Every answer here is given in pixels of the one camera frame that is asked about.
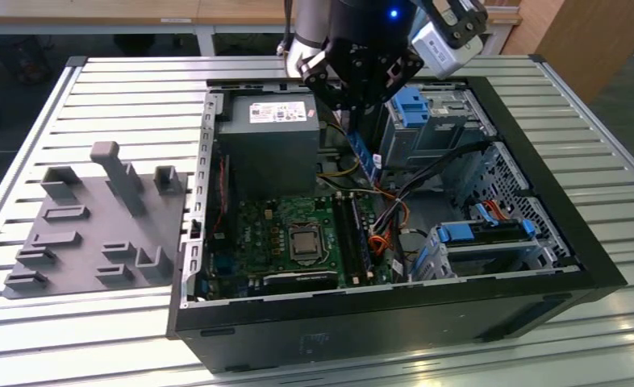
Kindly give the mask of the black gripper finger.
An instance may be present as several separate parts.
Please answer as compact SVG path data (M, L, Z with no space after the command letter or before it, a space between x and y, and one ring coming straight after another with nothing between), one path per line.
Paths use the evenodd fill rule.
M334 110L356 110L355 73L358 57L347 38L328 40L326 48L299 65L304 85Z
M420 71L424 61L418 55L382 56L367 83L367 107L387 102Z

